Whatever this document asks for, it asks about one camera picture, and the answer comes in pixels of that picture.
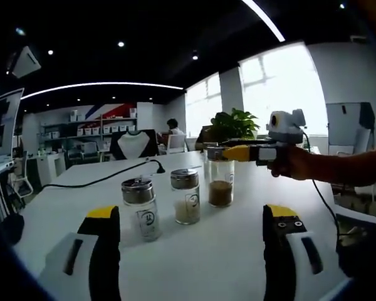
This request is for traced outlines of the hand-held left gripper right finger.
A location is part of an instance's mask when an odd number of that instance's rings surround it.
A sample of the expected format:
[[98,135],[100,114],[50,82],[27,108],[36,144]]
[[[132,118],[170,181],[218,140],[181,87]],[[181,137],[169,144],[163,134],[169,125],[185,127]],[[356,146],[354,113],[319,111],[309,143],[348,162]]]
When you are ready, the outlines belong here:
[[291,209],[263,206],[265,300],[335,300],[351,282],[338,254]]

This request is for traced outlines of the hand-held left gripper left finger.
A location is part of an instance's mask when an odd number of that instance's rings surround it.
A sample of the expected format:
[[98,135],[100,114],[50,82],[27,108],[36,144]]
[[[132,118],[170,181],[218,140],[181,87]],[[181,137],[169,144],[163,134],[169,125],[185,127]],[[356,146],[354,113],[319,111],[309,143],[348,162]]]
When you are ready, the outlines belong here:
[[90,211],[46,255],[39,283],[55,300],[120,300],[118,206]]

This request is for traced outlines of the person's right hand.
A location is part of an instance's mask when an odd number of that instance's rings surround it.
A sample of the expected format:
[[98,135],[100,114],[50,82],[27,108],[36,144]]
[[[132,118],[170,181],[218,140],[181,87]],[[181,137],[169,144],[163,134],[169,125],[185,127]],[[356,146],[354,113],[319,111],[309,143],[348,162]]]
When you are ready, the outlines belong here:
[[284,176],[299,181],[308,177],[307,161],[310,154],[295,146],[277,148],[276,159],[267,164],[273,177]]

